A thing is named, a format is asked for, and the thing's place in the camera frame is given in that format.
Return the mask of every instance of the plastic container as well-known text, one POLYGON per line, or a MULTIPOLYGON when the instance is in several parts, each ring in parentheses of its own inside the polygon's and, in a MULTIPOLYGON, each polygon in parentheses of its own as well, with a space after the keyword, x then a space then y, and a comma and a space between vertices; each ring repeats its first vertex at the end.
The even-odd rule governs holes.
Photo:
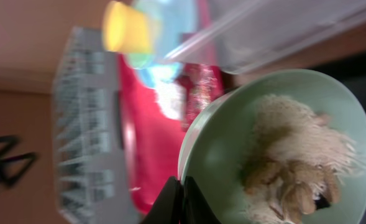
MULTIPOLYGON (((168 12, 165 2, 178 0, 149 1, 168 12)), ((208 0, 208 4, 211 25, 178 47, 155 47, 156 61, 205 63, 240 74, 366 22, 366 0, 208 0), (209 44, 217 45, 216 61, 200 57, 209 44)))
POLYGON ((178 47, 183 35, 196 32, 198 25, 196 0, 135 0, 131 6, 111 1, 103 20, 103 42, 106 50, 125 54, 142 84, 154 88, 156 80, 174 81, 184 64, 157 63, 153 53, 178 47))

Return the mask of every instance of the clear plastic lid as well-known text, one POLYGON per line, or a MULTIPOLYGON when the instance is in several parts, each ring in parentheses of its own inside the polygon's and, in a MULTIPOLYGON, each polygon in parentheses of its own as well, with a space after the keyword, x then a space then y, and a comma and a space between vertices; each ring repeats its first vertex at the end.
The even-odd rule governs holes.
MULTIPOLYGON (((166 13, 177 11, 171 7, 182 7, 171 2, 185 2, 149 1, 159 4, 166 13)), ((181 34, 180 44, 173 48, 157 50, 157 62, 205 63, 230 73, 243 73, 366 21, 366 0, 203 2, 206 5, 198 4, 197 11, 199 15, 208 14, 209 25, 188 39, 184 38, 187 34, 181 34), (207 48, 216 49, 217 60, 203 57, 207 48)), ((181 20, 192 16, 184 14, 181 20)), ((168 35, 167 29, 162 32, 168 35)))

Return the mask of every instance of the red cloth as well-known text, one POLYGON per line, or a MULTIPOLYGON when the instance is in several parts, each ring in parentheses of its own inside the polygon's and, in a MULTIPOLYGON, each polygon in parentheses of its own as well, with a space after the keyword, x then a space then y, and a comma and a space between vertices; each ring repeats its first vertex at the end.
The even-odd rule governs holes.
MULTIPOLYGON (((198 0, 198 8, 201 25, 208 25, 210 18, 206 1, 198 0)), ((206 49, 205 53, 214 60, 214 49, 206 49)), ((137 209, 146 214, 169 176, 177 176, 178 156, 185 132, 181 128, 181 121, 168 119, 161 113, 155 102, 155 92, 142 86, 134 71, 125 63, 123 56, 118 55, 117 61, 121 79, 120 110, 129 190, 137 209)), ((204 78, 204 82, 193 83, 196 85, 191 87, 196 88, 198 93, 206 93, 204 83, 209 77, 201 71, 212 70, 211 76, 214 76, 215 80, 209 80, 212 80, 210 83, 216 87, 206 94, 210 95, 211 101, 222 95, 221 77, 217 67, 188 65, 185 70, 190 67, 198 71, 192 73, 193 75, 198 75, 199 79, 204 78)), ((195 106, 190 106, 190 102, 200 101, 200 95, 188 96, 184 129, 188 128, 200 112, 195 106)))

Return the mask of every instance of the gray dish rack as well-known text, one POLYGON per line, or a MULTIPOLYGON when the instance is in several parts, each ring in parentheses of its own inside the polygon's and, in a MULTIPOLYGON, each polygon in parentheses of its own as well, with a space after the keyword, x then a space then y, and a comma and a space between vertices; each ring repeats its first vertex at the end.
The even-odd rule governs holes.
POLYGON ((75 27, 53 81, 56 206, 70 223, 138 223, 119 131, 116 57, 75 27))

